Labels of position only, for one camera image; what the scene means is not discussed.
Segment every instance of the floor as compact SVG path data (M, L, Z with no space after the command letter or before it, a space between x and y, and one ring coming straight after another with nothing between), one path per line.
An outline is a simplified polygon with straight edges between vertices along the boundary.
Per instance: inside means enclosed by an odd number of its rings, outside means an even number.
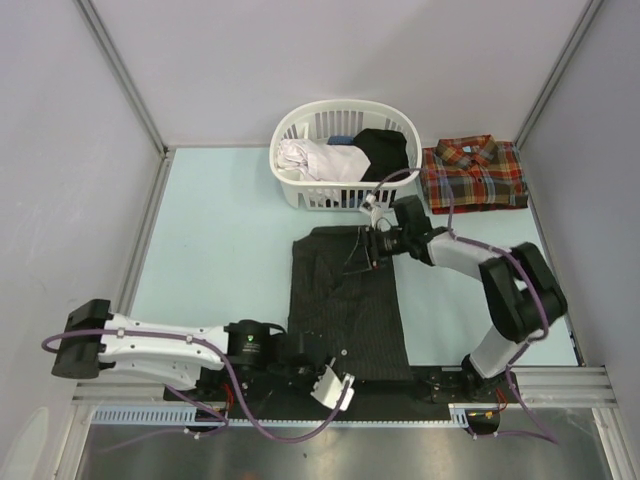
M416 187L404 192L416 193ZM434 225L443 215L432 216ZM184 326L226 325L243 318L286 327L291 246L320 225L359 225L360 213L310 212L289 206L266 148L176 152L132 316ZM498 246L540 244L529 210L456 215L465 236ZM479 282L394 259L405 345L412 365L459 365L489 329ZM576 365L567 325L534 345L522 365Z

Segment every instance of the wire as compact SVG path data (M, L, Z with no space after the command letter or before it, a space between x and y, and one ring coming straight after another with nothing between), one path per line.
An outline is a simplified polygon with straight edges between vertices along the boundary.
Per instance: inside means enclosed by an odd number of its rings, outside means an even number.
M64 332L64 333L58 333L56 335L52 335L48 338L45 338L42 341L41 347L43 350L50 352L50 353L58 353L58 350L55 348L52 348L49 346L49 344L51 342L54 342L56 340L63 340L63 339L67 339L67 338L77 338L77 337L87 337L87 336L102 336L102 335L114 335L114 336L118 336L119 334L122 335L122 330L113 330L113 329L95 329L95 330L75 330L75 331L71 331L71 332ZM329 416L326 418L326 420L324 420L317 428L315 428L314 430L312 430L311 432L305 434L305 435L301 435L299 437L292 437L292 438L287 438L287 437L279 437L277 435L272 434L271 432L269 432L266 428L264 428L262 425L260 425L260 422L258 422L258 420L253 416L253 414L251 413L251 410L249 410L249 407L244 399L244 396L242 395L242 389L240 388L240 382L238 381L238 377L235 373L235 371L233 370L233 366L231 365L231 362L229 361L229 359L227 358L227 356L224 354L224 352L222 350L220 350L218 347L216 347L214 344L203 340L201 338L197 338L197 337L192 337L191 335L187 336L187 335L181 335L178 333L165 333L165 332L149 332L149 331L127 331L124 330L124 336L125 337L142 337L142 338L163 338L163 339L168 339L168 340L179 340L179 341L183 341L183 342L188 342L188 343L194 343L196 345L200 345L204 348L207 348L209 350L211 350L213 353L215 353L220 360L222 361L222 363L224 364L224 366L227 368L227 371L229 372L229 378L231 379L231 385L233 387L233 390L236 393L236 398L238 399L238 403L240 404L240 408L242 408L242 411L244 412L245 416L247 417L247 420L249 420L249 422L256 427L256 429L265 437L267 437L269 440L273 440L275 442L280 442L280 443L289 443L289 444L293 444L293 443L301 443L307 440L310 440L312 438L314 438L315 436L317 436L318 434L320 434L320 432L322 432L324 429L326 429L329 424L336 418L336 416L338 415L338 413L340 412L340 406L342 405L342 402L344 402L344 399L347 396L347 393L349 392L349 388L350 385L347 384L344 386L344 388L342 389L342 392L340 393L340 397L338 398L338 401L336 402L335 407L333 408L333 410L331 410L331 413L329 414ZM191 405L197 407L197 408L202 408L203 410L207 411L207 413L211 413L214 410L210 409L209 407L207 407L204 404L201 404L200 402L196 402L195 400L192 400L188 397L184 397L183 399L184 401L186 401L187 403L190 403ZM225 430L227 428L227 425L214 430L214 432L219 432L220 430Z
M215 417L217 420L221 421L225 426L229 425L229 420L226 417L222 416L220 412L216 412L210 406L187 397L184 393L180 392L179 390L176 390L170 385L165 385L165 387L167 388L167 390L169 390L171 393L173 393L176 397L178 397L183 402L190 403L191 405L196 407L198 410L202 410L203 412L208 413L209 415Z
M233 392L231 391L231 388L229 388L229 385L227 385L226 383L223 383L222 388L224 389L225 392L227 392L227 413L228 413L231 411L231 408L233 408L233 404L235 400L233 398Z
M496 388L496 396L498 397L498 406L500 407L498 413L502 413L509 406L509 400L507 400L506 395L502 393L502 390L500 388Z
M379 225L379 223L380 223L381 221L383 221L383 220L384 220L385 222L387 222L387 225L389 225L389 228L393 228L393 225L391 225L391 222L389 221L389 219L388 219L388 218L386 218L386 217L382 217L382 218L379 218L379 219L378 219L378 221L376 222L376 225L375 225L375 229L376 229L376 230L380 230L380 228L378 227L378 225Z
M125 440L124 442L116 443L115 445L111 445L110 447L98 449L97 453L99 454L111 453L115 450L119 450L124 447L129 447L131 445L135 445L139 442L147 440L148 438L158 437L160 435L165 435L167 433L183 433L183 434L190 435L191 437L193 437L194 440L198 440L200 438L213 437L214 435L224 432L227 428L229 427L225 425L222 427L214 428L213 430L210 430L208 432L197 432L197 433L192 433L186 427L185 428L163 428L162 430L154 430L152 432L145 433L144 435L139 435L130 440Z
M371 191L372 195L375 195L379 190L380 187L382 187L382 185L384 185L386 182L390 181L391 179L397 177L398 175L402 175L403 173L411 173L411 172L423 172L427 175L432 174L432 175L436 175L437 177L445 177L445 174L440 174L439 172L436 172L434 170L428 169L428 168L421 168L421 167L413 167L413 168L402 168L396 172L393 172L390 175L387 175L385 178L383 178L378 185L375 186L375 188ZM520 393L518 392L518 388L516 387L515 382L513 381L513 372L512 372L512 368L513 365L520 360L520 358L525 354L525 352L529 349L529 347L536 342L540 342L544 339L546 339L549 336L549 319L547 318L547 313L544 311L544 307L542 305L542 301L540 300L540 296L538 295L538 292L536 291L533 282L531 281L531 279L529 278L529 276L527 275L527 273L524 271L524 268L522 268L522 265L520 265L520 262L518 262L518 260L515 259L515 257L513 255L511 255L511 253L507 252L506 250L503 250L501 248L498 247L494 247L492 245L489 245L487 243L481 242L479 240L473 240L471 238L465 238L465 237L461 237L459 235L457 235L454 230L453 230L453 213L454 213L454 196L453 196L453 190L451 189L451 185L446 182L446 190L447 190L447 195L449 197L449 216L447 219L447 231L449 232L449 235L451 236L451 238L455 241L458 242L462 242L462 243L466 243L468 245L473 245L476 247L480 247L483 248L485 250L488 250L490 252L495 252L499 255L502 255L503 257L505 257L509 263L511 263L513 265L513 267L516 269L516 271L518 272L518 274L520 275L520 278L524 281L525 285L527 286L527 289L529 290L530 294L531 294L531 298L533 299L533 303L535 304L536 310L538 311L538 314L540 315L540 323L542 324L542 333L540 335L535 335L532 334L529 336L529 338L527 338L523 344L522 347L518 350L518 352L509 360L509 362L507 363L507 366L505 367L504 373L505 373L505 377L507 379L507 383L509 385L509 390L511 390L513 396L515 397L515 399L518 401L518 404L520 404L520 406L522 407L522 409L525 411L525 413L527 414L527 416L531 419L531 421L543 432L542 434L540 433L535 433L535 432L529 432L529 431L524 431L524 430L515 430L515 431L504 431L504 432L498 432L496 434L493 435L476 435L473 430L471 430L471 428L468 429L468 431L473 435L474 439L477 437L495 437L495 436L529 436L529 437L535 437L535 438L539 438L542 440L546 440L548 442L551 443L555 443L556 445L558 444L558 439L556 438L556 436L549 430L547 429L547 427L538 419L537 415L527 406L527 404L525 403L525 401L522 399L522 396L520 395Z

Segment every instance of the laundry basket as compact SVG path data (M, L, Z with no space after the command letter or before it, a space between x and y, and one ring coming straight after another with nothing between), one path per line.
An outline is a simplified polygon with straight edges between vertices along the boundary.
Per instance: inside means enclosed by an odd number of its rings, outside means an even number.
M422 163L422 146L416 128L403 113L388 105L365 100L323 100L296 108L282 119L269 147L271 171L280 181L284 196L298 208L300 197L309 210L357 210L377 182L300 181L297 172L278 168L280 142L290 138L308 138L319 143L333 135L355 136L365 128L402 132L407 139L410 167ZM411 184L418 172L397 182L385 183L377 194L378 205L388 210L398 190Z

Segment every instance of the plaid shirt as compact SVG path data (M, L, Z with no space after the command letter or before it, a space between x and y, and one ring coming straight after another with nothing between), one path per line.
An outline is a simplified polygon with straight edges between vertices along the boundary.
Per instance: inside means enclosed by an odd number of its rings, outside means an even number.
M456 213L527 206L527 184L511 142L496 142L491 135L440 140L424 149L422 166L438 172L437 177L420 174L433 214L449 213L447 183Z

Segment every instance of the black garment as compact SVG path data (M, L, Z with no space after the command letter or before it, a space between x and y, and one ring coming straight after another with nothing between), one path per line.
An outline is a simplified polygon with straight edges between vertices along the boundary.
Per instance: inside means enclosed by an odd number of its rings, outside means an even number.
M362 177L362 182L379 182L387 175L407 168L407 139L401 132L366 128L353 138L353 145L369 158L371 165ZM409 174L398 175L394 182Z
M294 242L289 332L322 335L338 374L410 380L393 263L343 275L357 238L358 227L320 227Z

